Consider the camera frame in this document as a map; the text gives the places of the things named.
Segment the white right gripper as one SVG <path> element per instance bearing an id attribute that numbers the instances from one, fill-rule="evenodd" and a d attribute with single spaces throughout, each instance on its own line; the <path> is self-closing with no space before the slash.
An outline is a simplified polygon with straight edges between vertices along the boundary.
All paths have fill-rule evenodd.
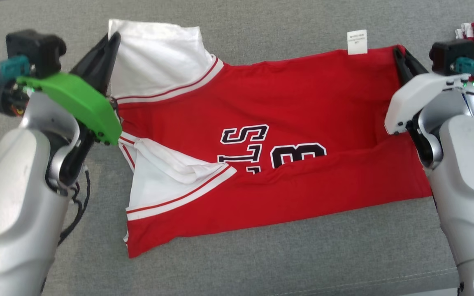
<path id="1" fill-rule="evenodd" d="M 461 91 L 470 74 L 444 76 L 429 71 L 407 50 L 395 46 L 393 56 L 400 84 L 391 98 L 384 127 L 388 134 L 406 131 L 406 124 L 444 90 Z"/>

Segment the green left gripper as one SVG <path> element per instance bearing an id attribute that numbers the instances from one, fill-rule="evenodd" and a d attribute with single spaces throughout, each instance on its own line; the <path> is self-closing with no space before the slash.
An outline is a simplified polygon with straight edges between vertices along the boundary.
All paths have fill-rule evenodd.
<path id="1" fill-rule="evenodd" d="M 105 97 L 110 83 L 121 35 L 104 35 L 70 73 L 47 78 L 17 77 L 17 83 L 34 90 L 25 117 L 49 117 L 56 108 L 64 109 L 95 133 L 100 142 L 116 145 L 122 133 L 120 121 Z M 95 83 L 95 89 L 87 83 Z"/>

